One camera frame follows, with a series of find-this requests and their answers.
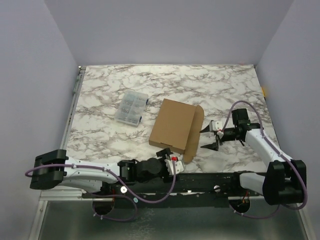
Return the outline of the brown cardboard box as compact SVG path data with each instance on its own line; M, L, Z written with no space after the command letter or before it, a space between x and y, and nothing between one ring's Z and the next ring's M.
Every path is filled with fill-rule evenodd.
M158 148L170 148L183 155L189 164L197 154L200 131L205 117L200 105L190 105L164 99L160 106L148 143Z

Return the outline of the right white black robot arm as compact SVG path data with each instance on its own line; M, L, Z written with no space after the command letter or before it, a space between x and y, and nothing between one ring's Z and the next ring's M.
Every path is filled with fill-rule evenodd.
M240 196L247 190L262 195L269 205L302 204L306 197L306 165L294 160L274 145L258 122L251 122L245 108L232 110L233 127L223 128L220 121L211 121L202 133L211 132L215 142L203 148L218 151L225 142L240 141L249 145L267 167L265 174L251 171L236 173L236 179L230 182L229 189Z

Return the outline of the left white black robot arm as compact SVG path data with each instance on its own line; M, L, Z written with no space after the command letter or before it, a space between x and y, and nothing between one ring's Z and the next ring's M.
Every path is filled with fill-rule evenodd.
M30 188L34 190L66 186L103 198L110 193L110 184L145 183L156 178L166 179L182 171L183 165L168 148L148 160L132 159L114 163L79 160L67 156L66 150L57 149L37 156L34 167L25 176L31 179Z

